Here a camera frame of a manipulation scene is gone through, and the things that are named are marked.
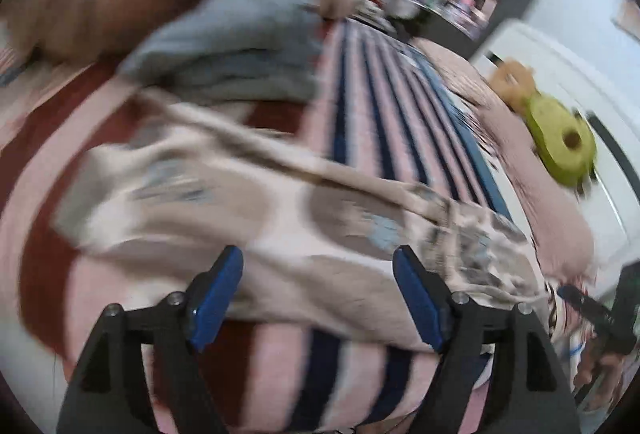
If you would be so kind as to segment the person's right hand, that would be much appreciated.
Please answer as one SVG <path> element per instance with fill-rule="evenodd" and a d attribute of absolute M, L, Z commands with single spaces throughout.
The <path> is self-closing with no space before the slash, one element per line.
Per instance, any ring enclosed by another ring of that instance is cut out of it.
<path fill-rule="evenodd" d="M 611 412 L 628 388 L 628 369 L 626 355 L 605 353 L 603 341 L 591 336 L 580 354 L 574 376 L 575 393 L 587 394 L 582 400 L 586 410 Z"/>

